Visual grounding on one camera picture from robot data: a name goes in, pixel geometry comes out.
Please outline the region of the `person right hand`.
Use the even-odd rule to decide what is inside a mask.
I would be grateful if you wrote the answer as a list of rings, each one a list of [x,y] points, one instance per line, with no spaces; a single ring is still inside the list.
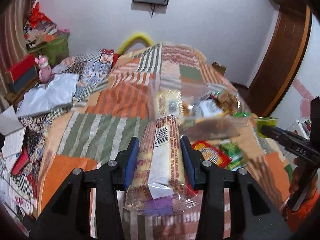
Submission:
[[[298,183],[301,179],[301,176],[303,174],[303,171],[305,169],[305,161],[300,159],[299,157],[296,157],[294,159],[294,164],[296,165],[296,168],[293,171],[292,174],[292,181],[289,187],[289,192],[291,194],[295,193],[299,186]],[[311,184],[310,184],[310,189],[308,191],[308,193],[306,194],[305,200],[311,199],[313,198],[315,192],[317,191],[317,187],[318,187],[318,174],[315,174],[315,176],[313,177]]]

